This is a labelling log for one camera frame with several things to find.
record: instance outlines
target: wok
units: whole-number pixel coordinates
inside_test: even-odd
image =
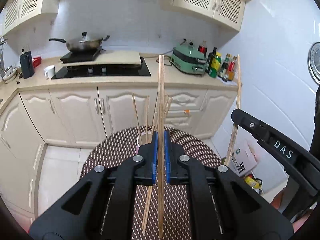
[[[72,39],[72,40],[64,40],[64,39],[56,39],[51,38],[49,41],[59,41],[65,43],[67,49],[71,52],[81,52],[81,51],[88,51],[88,50],[95,50],[98,49],[103,41],[106,41],[110,38],[108,35],[106,38],[102,38],[101,36],[88,36],[86,32],[82,33],[82,37],[79,39]]]

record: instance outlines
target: condiment bottle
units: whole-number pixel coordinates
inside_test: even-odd
[[[209,70],[210,70],[210,66],[212,64],[212,61],[216,55],[216,51],[217,51],[217,48],[216,47],[213,47],[213,51],[211,53],[209,53],[208,55],[208,59],[207,59],[207,62],[206,62],[206,65],[205,65],[205,71],[208,73]]]
[[[233,60],[231,61],[229,67],[228,67],[228,80],[229,81],[232,81],[235,77],[235,64],[236,64],[236,60],[237,60],[237,57],[234,56],[233,57]]]
[[[221,54],[219,52],[216,53],[216,56],[214,57],[209,71],[209,76],[215,78],[217,77],[217,73],[219,71],[221,64]]]
[[[224,77],[225,73],[228,70],[229,58],[230,58],[230,54],[227,54],[222,66],[221,66],[221,69],[219,71],[219,77],[221,77],[221,78]]]
[[[207,56],[207,42],[203,41],[201,45],[199,45],[198,50],[204,54],[204,56]]]

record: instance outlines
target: pan handle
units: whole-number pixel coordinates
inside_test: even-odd
[[[109,38],[110,38],[110,35],[108,35],[106,38],[104,38],[103,41],[107,41],[107,40],[109,40]]]
[[[66,43],[66,40],[64,39],[49,39],[49,41],[60,41],[62,43]]]

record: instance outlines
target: blue gripper pad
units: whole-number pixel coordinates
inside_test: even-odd
[[[153,149],[153,161],[152,161],[152,184],[156,183],[156,174],[157,174],[157,157],[158,157],[158,133],[155,133],[155,144]]]
[[[171,139],[169,131],[164,131],[164,167],[167,183],[170,184],[171,164],[170,164]]]

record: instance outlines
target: pot lid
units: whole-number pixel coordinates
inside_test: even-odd
[[[192,41],[188,45],[182,44],[180,46],[175,47],[174,49],[188,57],[206,60],[204,54],[196,48],[194,48]]]
[[[83,32],[81,38],[72,39],[70,42],[82,43],[85,41],[102,41],[102,40],[103,40],[103,37],[101,35],[93,35],[93,34],[88,35],[86,32]]]

